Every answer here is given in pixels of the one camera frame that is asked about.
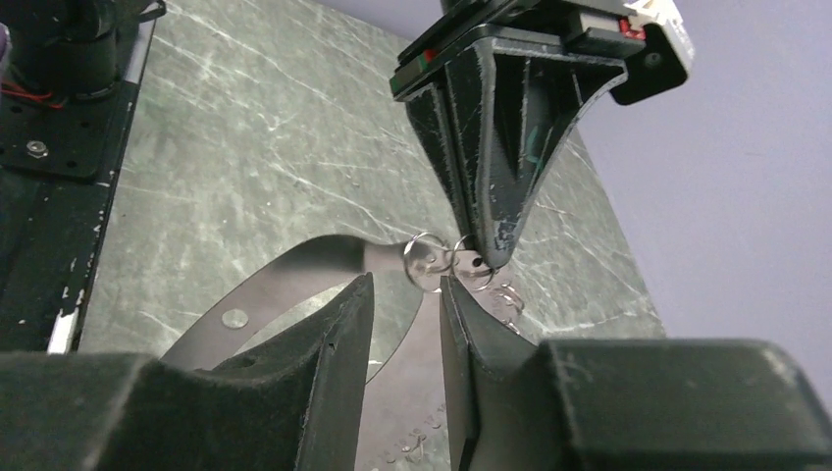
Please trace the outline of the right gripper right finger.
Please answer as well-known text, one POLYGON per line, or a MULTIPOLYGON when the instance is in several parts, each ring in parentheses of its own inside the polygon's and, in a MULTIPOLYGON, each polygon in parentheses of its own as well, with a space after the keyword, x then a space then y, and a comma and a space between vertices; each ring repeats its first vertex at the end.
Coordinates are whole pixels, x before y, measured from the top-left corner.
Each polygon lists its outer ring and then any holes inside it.
POLYGON ((827 470, 831 418, 782 348, 743 339, 530 342, 441 282, 455 470, 827 470))

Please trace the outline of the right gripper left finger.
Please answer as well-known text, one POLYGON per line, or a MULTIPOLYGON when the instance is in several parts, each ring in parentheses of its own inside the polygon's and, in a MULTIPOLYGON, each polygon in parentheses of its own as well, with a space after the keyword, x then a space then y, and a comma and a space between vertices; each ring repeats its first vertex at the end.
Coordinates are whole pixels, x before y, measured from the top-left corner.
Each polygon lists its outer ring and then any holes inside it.
POLYGON ((350 470, 374 319, 363 275, 210 371, 146 354, 5 353, 5 470, 350 470))

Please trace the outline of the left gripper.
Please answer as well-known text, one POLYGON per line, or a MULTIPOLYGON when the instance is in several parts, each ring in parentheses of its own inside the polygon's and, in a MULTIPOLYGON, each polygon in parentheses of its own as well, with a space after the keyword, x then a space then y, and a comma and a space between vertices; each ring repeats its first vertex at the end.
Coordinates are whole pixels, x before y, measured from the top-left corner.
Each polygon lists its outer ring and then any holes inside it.
POLYGON ((680 86, 693 42, 672 1, 445 1, 442 11, 399 54, 390 91, 460 233, 499 269, 582 115, 614 86, 618 104, 680 86), (478 39, 499 35, 512 40, 478 39))

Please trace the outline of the dark perforated ring plate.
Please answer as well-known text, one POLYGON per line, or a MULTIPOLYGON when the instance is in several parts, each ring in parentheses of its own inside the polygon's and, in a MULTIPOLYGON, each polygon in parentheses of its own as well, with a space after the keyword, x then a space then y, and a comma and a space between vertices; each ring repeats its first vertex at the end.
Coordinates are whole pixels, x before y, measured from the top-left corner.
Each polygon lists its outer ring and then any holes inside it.
MULTIPOLYGON (((162 355, 184 369, 211 369, 300 302, 367 272, 404 274, 405 242, 376 244, 354 235, 322 235, 293 247, 231 290, 162 355)), ((513 329, 525 302, 502 268, 474 299, 513 329)), ((445 430, 440 294, 425 293, 390 358, 368 380, 357 444, 358 470, 402 470, 430 456, 445 430)))

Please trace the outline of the silver keyring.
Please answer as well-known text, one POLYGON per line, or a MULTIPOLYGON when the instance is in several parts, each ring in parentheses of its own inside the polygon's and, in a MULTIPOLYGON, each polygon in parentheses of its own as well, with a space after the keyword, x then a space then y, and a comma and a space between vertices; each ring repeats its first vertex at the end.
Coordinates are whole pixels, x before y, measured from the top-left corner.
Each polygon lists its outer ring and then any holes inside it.
POLYGON ((472 240, 471 235, 463 235, 453 244, 449 252, 450 274, 473 292, 485 291, 499 269, 489 266, 477 250, 467 247, 466 243, 472 240))
POLYGON ((445 238, 421 232, 405 242, 404 274, 411 285, 425 293, 440 293, 440 278, 450 269, 450 247, 445 238))

